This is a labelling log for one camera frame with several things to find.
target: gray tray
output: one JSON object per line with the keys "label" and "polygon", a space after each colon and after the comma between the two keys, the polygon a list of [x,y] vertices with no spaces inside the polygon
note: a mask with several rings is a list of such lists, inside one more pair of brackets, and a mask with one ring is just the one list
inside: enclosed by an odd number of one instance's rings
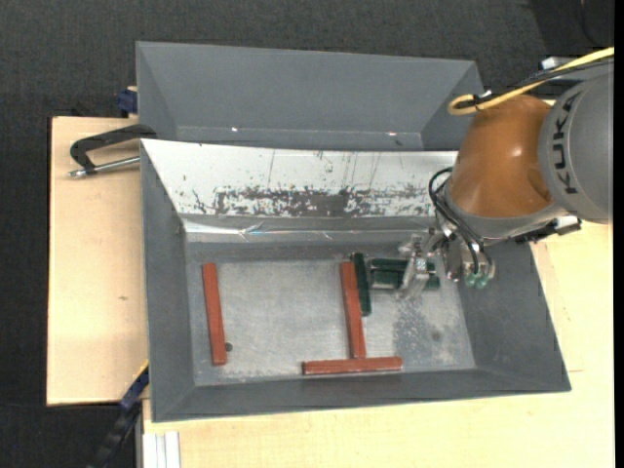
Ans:
{"label": "gray tray", "polygon": [[[138,44],[137,67],[141,123],[202,141],[141,145],[155,421],[569,389],[530,250],[516,244],[491,249],[485,290],[443,280],[414,300],[373,296],[369,353],[400,355],[401,371],[300,373],[301,361],[347,356],[337,264],[396,255],[433,224],[426,181],[465,133],[469,120],[445,106],[480,90],[472,62]],[[293,187],[308,206],[282,206]],[[219,368],[207,261],[233,347]]]}

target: cable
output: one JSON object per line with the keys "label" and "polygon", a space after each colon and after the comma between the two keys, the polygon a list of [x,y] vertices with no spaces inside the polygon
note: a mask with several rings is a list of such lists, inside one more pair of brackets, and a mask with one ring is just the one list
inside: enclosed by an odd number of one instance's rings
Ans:
{"label": "cable", "polygon": [[477,275],[479,274],[479,259],[477,257],[477,252],[475,252],[475,249],[472,245],[476,244],[479,247],[480,251],[483,252],[483,241],[476,233],[470,230],[468,226],[462,223],[457,216],[455,216],[452,210],[447,207],[444,199],[440,199],[439,196],[440,192],[442,192],[442,190],[447,185],[450,176],[447,177],[447,179],[443,183],[441,183],[438,187],[434,189],[434,183],[438,179],[438,177],[442,174],[450,173],[451,171],[452,167],[448,167],[434,173],[434,175],[429,180],[429,198],[431,199],[431,202],[433,203],[436,211],[456,227],[457,230],[455,232],[459,234],[461,239],[463,239],[464,243],[466,243],[466,245],[468,246],[468,250],[470,251],[470,255],[472,256],[473,260],[473,273]]}
{"label": "cable", "polygon": [[[606,59],[606,58],[614,57],[614,56],[615,56],[615,47],[609,47],[607,49],[602,49],[600,51],[593,52],[591,54],[588,54],[587,56],[583,56],[582,58],[576,58],[574,60],[571,60],[570,62],[567,62],[566,64],[563,64],[554,69],[549,69],[548,77],[545,79],[536,80],[531,83],[521,85],[521,87],[517,89],[514,89],[510,92],[501,94],[496,97],[492,97],[492,96],[479,97],[479,96],[474,96],[472,94],[459,96],[453,99],[448,104],[447,111],[449,114],[452,114],[454,116],[462,116],[464,114],[471,114],[477,111],[481,111],[483,109],[488,109],[497,104],[500,104],[501,102],[504,102],[505,100],[508,100],[515,96],[519,96],[520,94],[523,94],[524,92],[528,92],[529,90],[532,90],[535,87],[542,85],[543,83],[547,82],[548,80],[550,80],[551,78],[555,76],[559,76],[559,74],[554,75],[554,73],[561,73],[563,71],[573,70],[573,68],[583,66],[590,62],[595,62],[598,60],[602,60],[602,59]],[[468,104],[468,105],[459,107],[460,104]]]}

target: wooden stick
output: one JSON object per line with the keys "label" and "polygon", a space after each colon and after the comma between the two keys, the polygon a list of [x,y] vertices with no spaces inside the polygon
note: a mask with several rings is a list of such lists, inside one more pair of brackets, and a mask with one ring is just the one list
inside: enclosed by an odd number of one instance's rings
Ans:
{"label": "wooden stick", "polygon": [[401,357],[368,357],[365,359],[335,359],[303,363],[303,374],[342,374],[346,372],[400,371]]}
{"label": "wooden stick", "polygon": [[206,302],[208,337],[211,343],[213,366],[223,366],[227,362],[227,352],[225,350],[225,331],[221,315],[221,302],[218,296],[216,265],[214,263],[202,265],[202,277],[204,280],[204,300]]}
{"label": "wooden stick", "polygon": [[340,283],[342,286],[344,317],[347,325],[347,338],[349,340],[349,355],[352,359],[364,359],[367,356],[367,347],[364,342],[358,281],[355,274],[355,266],[352,262],[344,261],[340,263]]}

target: metal bracket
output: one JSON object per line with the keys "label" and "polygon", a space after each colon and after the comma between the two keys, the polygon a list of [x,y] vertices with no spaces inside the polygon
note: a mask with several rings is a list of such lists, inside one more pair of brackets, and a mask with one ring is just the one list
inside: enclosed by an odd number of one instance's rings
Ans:
{"label": "metal bracket", "polygon": [[69,154],[82,168],[69,172],[68,175],[91,176],[98,172],[112,170],[114,168],[138,162],[138,156],[136,156],[135,158],[127,158],[124,160],[113,161],[111,163],[105,163],[103,165],[96,165],[87,155],[89,151],[126,142],[134,138],[156,138],[156,132],[146,125],[131,125],[130,127],[120,130],[113,130],[111,132],[105,132],[104,134],[88,136],[81,138],[80,140],[76,140],[69,149]]}

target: green object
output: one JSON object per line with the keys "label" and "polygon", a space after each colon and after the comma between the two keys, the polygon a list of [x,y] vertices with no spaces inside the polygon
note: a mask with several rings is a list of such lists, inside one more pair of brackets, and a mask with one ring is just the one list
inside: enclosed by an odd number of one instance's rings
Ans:
{"label": "green object", "polygon": [[474,272],[469,272],[468,274],[466,274],[464,276],[464,283],[468,288],[474,288],[475,284],[477,283],[477,274],[475,274]]}
{"label": "green object", "polygon": [[403,273],[408,266],[407,260],[399,258],[373,258],[370,261],[370,270],[383,270]]}
{"label": "green object", "polygon": [[489,277],[487,274],[483,274],[477,278],[477,283],[475,284],[477,290],[482,290],[488,285]]}
{"label": "green object", "polygon": [[401,275],[391,270],[372,270],[370,272],[373,289],[395,290],[401,284]]}
{"label": "green object", "polygon": [[362,316],[366,317],[371,314],[371,294],[369,293],[369,279],[367,278],[367,267],[364,263],[364,255],[362,253],[353,253],[351,261],[355,265],[355,277],[358,284],[358,297],[360,299],[360,310]]}

